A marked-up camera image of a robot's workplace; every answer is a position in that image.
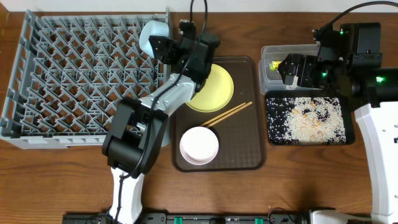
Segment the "light blue bowl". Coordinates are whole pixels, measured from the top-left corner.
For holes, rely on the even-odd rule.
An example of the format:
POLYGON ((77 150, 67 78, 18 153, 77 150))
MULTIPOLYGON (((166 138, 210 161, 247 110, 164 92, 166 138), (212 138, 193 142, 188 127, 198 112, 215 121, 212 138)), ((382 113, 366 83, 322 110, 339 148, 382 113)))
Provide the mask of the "light blue bowl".
POLYGON ((154 48, 149 41, 150 36, 168 37, 169 25, 165 22, 149 21, 141 31, 139 47, 149 57, 154 58, 154 48))

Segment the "green snack wrapper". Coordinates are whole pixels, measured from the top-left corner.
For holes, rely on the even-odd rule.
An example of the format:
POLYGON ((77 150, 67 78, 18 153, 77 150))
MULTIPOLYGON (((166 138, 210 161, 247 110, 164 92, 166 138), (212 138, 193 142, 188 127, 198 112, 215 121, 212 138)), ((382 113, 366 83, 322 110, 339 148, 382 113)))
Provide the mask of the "green snack wrapper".
POLYGON ((271 61, 269 64, 270 71, 276 71, 278 69, 280 63, 281 63, 281 61, 275 61, 275 60, 271 61))

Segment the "yellow round plate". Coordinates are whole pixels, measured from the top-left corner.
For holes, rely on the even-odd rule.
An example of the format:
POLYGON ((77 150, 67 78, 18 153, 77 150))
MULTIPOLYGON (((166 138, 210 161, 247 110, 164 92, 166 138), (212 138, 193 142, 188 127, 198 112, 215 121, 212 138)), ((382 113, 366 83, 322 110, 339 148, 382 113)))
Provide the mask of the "yellow round plate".
POLYGON ((234 83, 231 75, 225 68, 213 63, 205 85, 187 102, 187 106, 195 111, 211 113, 226 106, 233 93, 234 83))

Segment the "wooden chopstick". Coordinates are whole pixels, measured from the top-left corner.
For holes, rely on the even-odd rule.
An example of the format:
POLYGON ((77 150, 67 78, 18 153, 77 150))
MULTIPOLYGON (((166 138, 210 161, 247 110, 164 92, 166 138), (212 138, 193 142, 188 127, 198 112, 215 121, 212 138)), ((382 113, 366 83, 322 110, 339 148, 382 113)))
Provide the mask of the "wooden chopstick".
POLYGON ((246 104, 246 103, 241 103, 240 105, 235 106, 234 108, 232 108, 232 109, 230 109, 230 110, 228 110, 228 111, 226 111, 226 112, 224 112, 224 113, 221 113, 221 114, 219 114, 218 116, 215 116, 214 118, 212 118, 212 119, 210 119, 210 120, 208 120, 208 121, 202 123, 200 126, 206 126, 207 124, 210 124, 210 123, 216 121, 217 119, 220 119, 220 118, 226 116, 227 114, 229 114, 229 113, 233 112, 234 110, 236 110, 236 109, 238 109, 238 108, 244 106, 245 104, 246 104))
POLYGON ((251 105, 252 105, 252 101, 246 103, 244 106, 242 106, 242 107, 240 107, 240 108, 234 110, 233 112, 227 114, 226 116, 224 116, 224 117, 222 117, 222 118, 220 118, 220 119, 217 119, 216 121, 214 121, 214 122, 212 122, 212 123, 210 123, 210 124, 207 124, 206 126, 202 126, 202 127, 210 128, 210 127, 212 127, 212 126, 218 124, 219 122, 225 120, 226 118, 229 118, 230 116, 236 114, 237 112, 239 112, 239 111, 241 111, 241 110, 243 110, 243 109, 245 109, 245 108, 247 108, 248 106, 251 106, 251 105))

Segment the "pink white bowl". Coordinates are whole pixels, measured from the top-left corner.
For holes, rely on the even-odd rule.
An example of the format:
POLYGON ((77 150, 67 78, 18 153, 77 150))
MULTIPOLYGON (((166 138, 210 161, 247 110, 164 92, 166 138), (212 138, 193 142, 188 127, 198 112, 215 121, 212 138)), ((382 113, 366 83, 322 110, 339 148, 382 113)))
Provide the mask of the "pink white bowl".
POLYGON ((216 157, 219 140, 212 130, 198 126, 190 128, 182 135, 179 148, 187 162, 202 166, 216 157))

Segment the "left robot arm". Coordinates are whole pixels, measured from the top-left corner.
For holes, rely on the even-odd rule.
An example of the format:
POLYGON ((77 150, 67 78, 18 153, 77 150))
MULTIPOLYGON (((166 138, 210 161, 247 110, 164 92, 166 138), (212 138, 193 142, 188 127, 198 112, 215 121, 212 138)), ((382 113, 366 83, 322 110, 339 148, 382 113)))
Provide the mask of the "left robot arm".
POLYGON ((139 217, 144 176, 159 155, 169 118, 203 88, 220 45, 212 34, 184 35, 179 41, 150 35, 146 42, 157 60, 175 69, 156 91, 119 102, 102 146, 115 177, 108 223, 134 223, 139 217))

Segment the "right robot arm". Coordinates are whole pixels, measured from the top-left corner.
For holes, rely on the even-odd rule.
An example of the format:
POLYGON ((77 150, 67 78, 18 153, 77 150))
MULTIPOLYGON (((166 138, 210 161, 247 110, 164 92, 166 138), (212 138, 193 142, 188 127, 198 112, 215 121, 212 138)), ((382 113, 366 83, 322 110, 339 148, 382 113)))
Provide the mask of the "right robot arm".
POLYGON ((382 67, 381 25, 315 30, 316 56, 290 53, 277 71, 285 85, 346 99, 363 137, 371 177, 370 223, 397 223, 397 69, 382 67))

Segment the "clear plastic waste bin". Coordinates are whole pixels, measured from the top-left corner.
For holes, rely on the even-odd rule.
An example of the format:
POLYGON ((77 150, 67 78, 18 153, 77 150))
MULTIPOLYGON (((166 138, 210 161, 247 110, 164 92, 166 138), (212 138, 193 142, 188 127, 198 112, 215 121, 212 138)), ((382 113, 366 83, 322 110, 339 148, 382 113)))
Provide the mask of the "clear plastic waste bin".
POLYGON ((288 54, 316 56, 317 53, 318 46, 316 44, 264 46, 261 50, 261 60, 259 62, 261 93, 265 95, 268 91, 276 90, 309 90, 310 88, 297 86, 297 78, 295 78, 293 85, 285 85, 279 72, 271 70, 271 65, 273 62, 283 61, 288 54))

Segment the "brown serving tray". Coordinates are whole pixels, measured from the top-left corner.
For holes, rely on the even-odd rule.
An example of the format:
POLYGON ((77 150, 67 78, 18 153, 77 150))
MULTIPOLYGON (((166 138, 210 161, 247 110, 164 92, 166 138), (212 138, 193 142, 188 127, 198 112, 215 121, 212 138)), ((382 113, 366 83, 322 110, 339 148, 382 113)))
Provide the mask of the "brown serving tray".
POLYGON ((214 63, 232 77, 234 93, 219 111, 201 113, 182 105, 172 116, 172 162, 181 172, 215 172, 254 170, 266 160, 265 127, 262 118, 259 84, 254 60, 247 56, 215 57, 214 63), (186 161, 180 152, 180 139, 185 131, 240 105, 251 105, 215 124, 210 129, 219 140, 215 158, 204 165, 186 161))

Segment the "grey plastic dish rack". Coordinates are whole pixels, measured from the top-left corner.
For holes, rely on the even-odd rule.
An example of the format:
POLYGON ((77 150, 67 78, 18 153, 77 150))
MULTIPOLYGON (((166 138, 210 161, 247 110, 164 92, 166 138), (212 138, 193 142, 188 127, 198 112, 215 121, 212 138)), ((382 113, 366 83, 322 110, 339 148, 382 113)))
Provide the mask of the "grey plastic dish rack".
POLYGON ((21 149, 103 143, 119 102, 158 89, 170 68, 139 36, 170 14, 36 16, 27 11, 6 90, 1 139, 21 149))

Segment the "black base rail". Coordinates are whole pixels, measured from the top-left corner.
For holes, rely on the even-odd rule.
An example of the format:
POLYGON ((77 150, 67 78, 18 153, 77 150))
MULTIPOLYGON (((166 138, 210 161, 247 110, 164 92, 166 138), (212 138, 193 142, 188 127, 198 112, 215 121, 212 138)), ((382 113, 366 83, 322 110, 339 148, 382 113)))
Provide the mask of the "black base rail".
MULTIPOLYGON (((62 224, 109 224, 112 219, 105 213, 64 214, 62 224)), ((168 215, 165 213, 142 213, 135 224, 310 224, 308 214, 270 215, 168 215)))

